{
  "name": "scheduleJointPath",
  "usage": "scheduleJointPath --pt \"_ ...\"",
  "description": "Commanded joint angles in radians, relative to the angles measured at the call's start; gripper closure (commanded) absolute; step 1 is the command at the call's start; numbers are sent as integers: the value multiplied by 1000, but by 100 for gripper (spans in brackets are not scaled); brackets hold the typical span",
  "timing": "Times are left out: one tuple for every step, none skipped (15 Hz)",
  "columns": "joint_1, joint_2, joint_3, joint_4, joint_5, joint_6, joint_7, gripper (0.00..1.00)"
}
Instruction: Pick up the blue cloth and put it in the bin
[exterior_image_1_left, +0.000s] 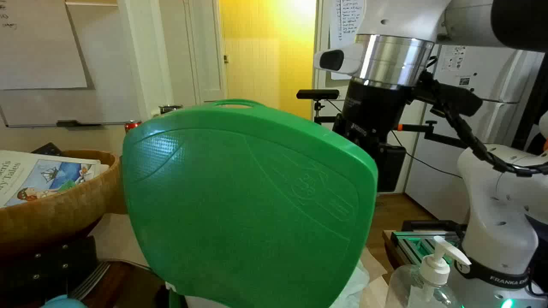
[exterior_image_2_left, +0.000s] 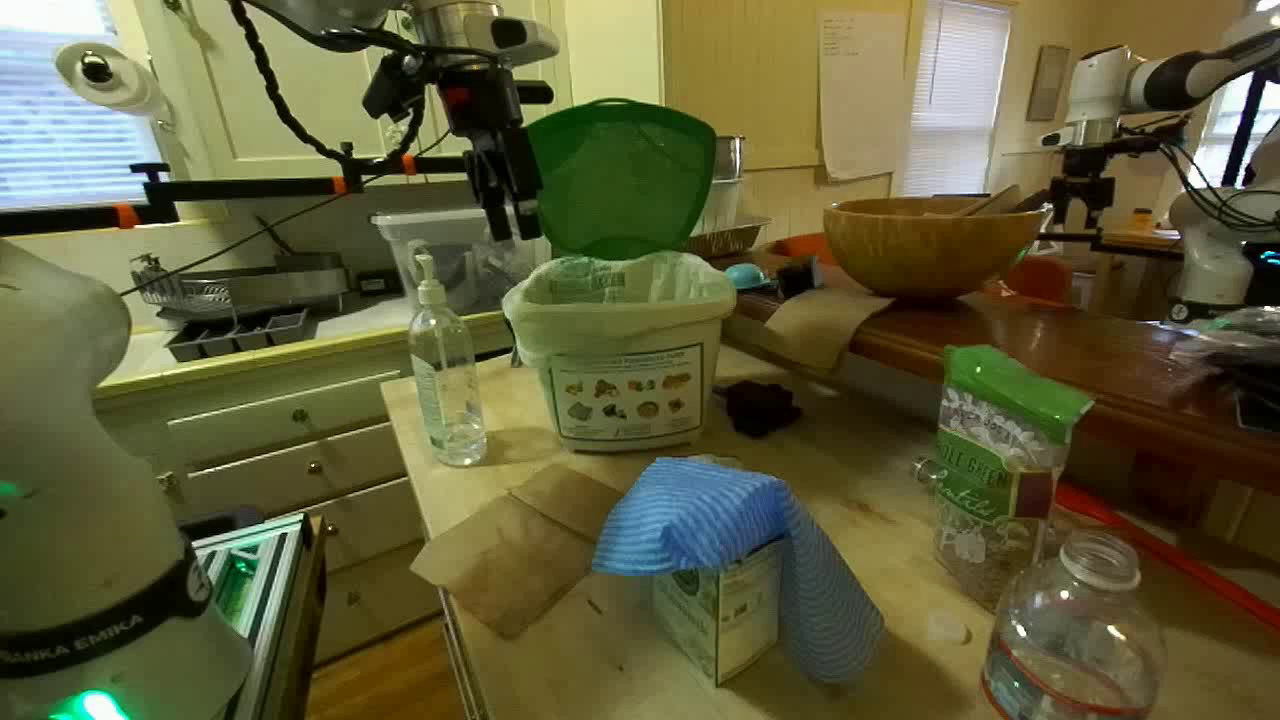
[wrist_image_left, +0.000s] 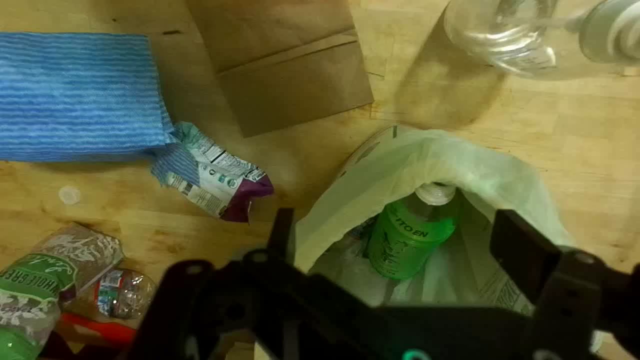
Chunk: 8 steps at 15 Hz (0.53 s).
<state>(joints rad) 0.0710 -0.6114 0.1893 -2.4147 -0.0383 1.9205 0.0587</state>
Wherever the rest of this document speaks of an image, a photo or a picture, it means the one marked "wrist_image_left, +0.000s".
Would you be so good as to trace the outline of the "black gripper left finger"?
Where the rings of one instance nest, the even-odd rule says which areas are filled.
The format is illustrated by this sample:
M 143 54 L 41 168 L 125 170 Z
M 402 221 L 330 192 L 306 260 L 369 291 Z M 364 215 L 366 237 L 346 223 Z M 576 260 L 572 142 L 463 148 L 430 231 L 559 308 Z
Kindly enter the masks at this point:
M 272 258 L 277 258 L 287 264 L 294 261 L 296 239 L 294 239 L 294 210 L 291 208 L 280 208 L 275 212 L 266 250 Z

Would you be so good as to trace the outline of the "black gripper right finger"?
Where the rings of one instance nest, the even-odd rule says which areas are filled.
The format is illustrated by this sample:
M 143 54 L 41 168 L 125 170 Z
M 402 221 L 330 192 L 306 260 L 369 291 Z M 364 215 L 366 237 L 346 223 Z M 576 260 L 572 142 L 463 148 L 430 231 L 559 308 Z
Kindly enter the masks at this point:
M 562 298 L 553 272 L 563 251 L 516 210 L 495 212 L 489 254 L 530 302 Z

